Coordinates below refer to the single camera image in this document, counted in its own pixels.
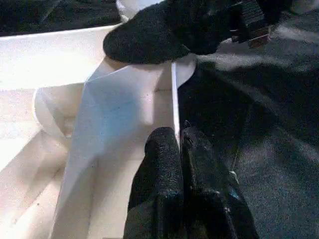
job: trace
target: white surface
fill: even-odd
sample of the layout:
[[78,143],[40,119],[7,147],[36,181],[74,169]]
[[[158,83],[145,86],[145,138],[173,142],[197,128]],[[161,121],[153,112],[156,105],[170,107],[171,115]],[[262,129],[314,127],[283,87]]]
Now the white surface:
[[178,121],[168,66],[127,66],[85,84],[52,239],[122,237],[146,139]]
[[0,238],[63,167],[66,156],[67,148],[39,131],[0,171]]
[[0,89],[83,83],[105,54],[114,26],[0,37]]
[[50,233],[55,205],[60,192],[63,168],[60,169],[10,228],[4,238],[8,239],[47,239]]

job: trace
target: white box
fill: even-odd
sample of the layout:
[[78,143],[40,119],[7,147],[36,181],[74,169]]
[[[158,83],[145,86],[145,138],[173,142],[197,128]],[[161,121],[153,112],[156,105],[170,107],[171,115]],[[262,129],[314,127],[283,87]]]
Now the white box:
[[133,176],[149,134],[179,139],[180,65],[127,66],[85,83],[60,191],[52,239],[121,238]]

